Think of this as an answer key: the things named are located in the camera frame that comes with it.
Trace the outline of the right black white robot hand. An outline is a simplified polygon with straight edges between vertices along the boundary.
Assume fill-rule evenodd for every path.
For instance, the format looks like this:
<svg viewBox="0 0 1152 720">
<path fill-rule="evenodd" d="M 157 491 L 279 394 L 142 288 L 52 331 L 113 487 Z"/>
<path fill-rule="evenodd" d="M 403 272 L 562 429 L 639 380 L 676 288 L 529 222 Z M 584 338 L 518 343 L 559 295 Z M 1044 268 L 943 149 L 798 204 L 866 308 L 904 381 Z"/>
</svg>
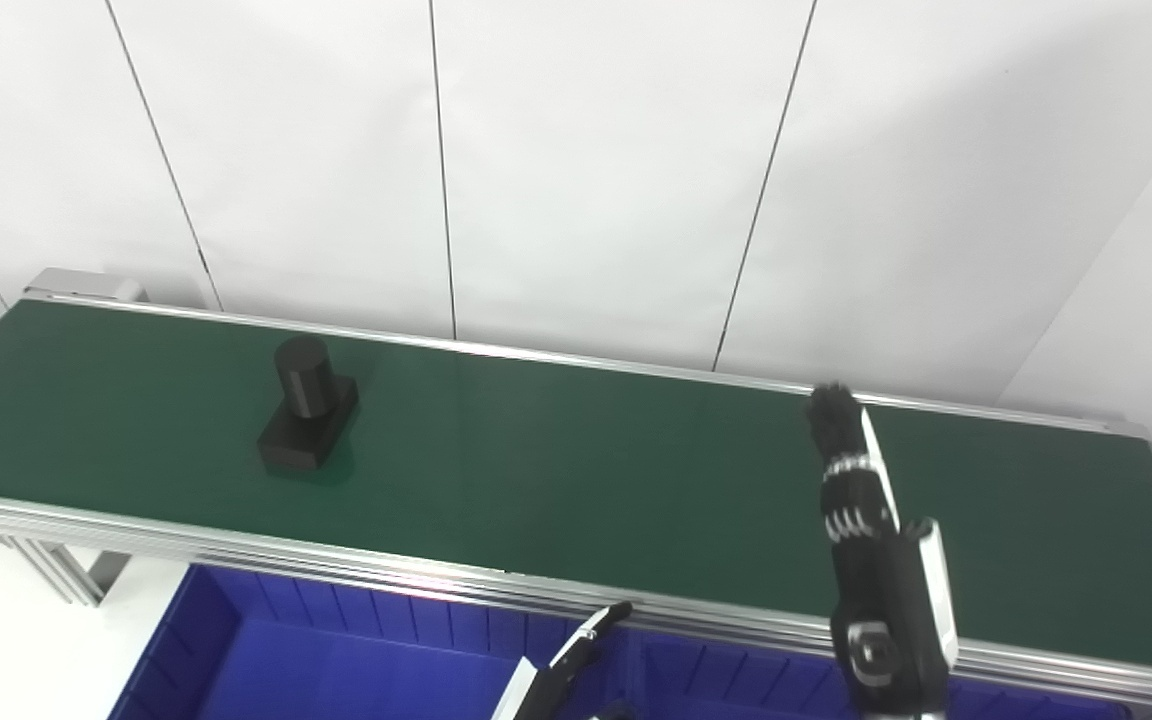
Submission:
<svg viewBox="0 0 1152 720">
<path fill-rule="evenodd" d="M 835 570 L 829 632 L 864 719 L 943 719 L 958 635 L 940 524 L 902 518 L 867 407 L 846 384 L 806 402 Z"/>
</svg>

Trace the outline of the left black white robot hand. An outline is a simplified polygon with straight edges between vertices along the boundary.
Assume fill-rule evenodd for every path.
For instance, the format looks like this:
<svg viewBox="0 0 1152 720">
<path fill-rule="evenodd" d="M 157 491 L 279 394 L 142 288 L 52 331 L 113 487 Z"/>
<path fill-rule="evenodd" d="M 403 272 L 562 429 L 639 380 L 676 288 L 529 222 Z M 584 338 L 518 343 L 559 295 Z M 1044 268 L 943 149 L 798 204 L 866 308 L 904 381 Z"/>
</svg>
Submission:
<svg viewBox="0 0 1152 720">
<path fill-rule="evenodd" d="M 632 612 L 630 601 L 594 611 L 568 635 L 548 664 L 521 657 L 500 692 L 493 719 L 558 719 L 579 674 L 594 664 L 599 641 Z"/>
</svg>

